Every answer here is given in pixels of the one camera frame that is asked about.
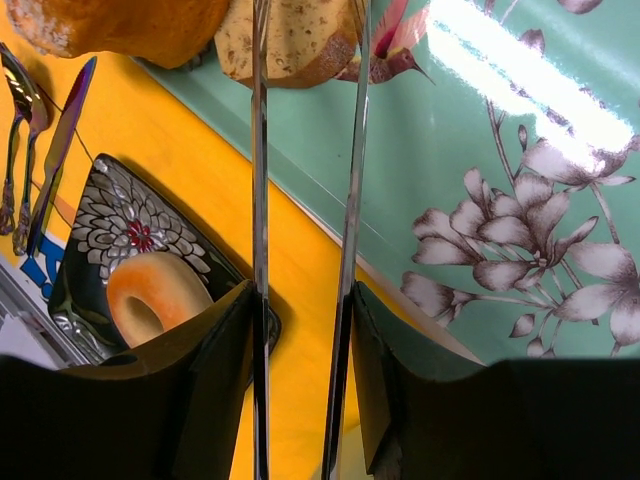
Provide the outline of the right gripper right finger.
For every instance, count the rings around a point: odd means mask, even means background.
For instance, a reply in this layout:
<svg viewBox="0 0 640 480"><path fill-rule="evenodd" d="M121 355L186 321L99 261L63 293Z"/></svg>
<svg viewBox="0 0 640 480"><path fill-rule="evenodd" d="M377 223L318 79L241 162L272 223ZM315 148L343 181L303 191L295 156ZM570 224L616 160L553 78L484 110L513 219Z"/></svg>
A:
<svg viewBox="0 0 640 480"><path fill-rule="evenodd" d="M635 359L478 365L396 317L363 283L352 349L366 470L377 479L635 479Z"/></svg>

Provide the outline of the orange glazed bagel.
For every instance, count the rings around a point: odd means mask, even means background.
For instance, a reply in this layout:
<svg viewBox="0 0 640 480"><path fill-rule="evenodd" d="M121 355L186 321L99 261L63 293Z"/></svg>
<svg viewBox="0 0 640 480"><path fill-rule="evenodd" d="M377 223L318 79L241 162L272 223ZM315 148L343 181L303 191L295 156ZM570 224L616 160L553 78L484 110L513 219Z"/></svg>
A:
<svg viewBox="0 0 640 480"><path fill-rule="evenodd" d="M123 261L110 275L106 296L126 344L137 347L203 312L213 300L180 257L143 253Z"/></svg>

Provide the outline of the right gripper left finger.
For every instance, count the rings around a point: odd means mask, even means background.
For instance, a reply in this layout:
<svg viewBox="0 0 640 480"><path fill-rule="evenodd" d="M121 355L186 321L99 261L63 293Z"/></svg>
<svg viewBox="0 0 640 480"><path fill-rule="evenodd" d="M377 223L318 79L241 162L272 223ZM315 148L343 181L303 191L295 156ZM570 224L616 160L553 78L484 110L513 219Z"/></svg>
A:
<svg viewBox="0 0 640 480"><path fill-rule="evenodd" d="M252 285L98 366L1 360L5 479L225 479L251 356Z"/></svg>

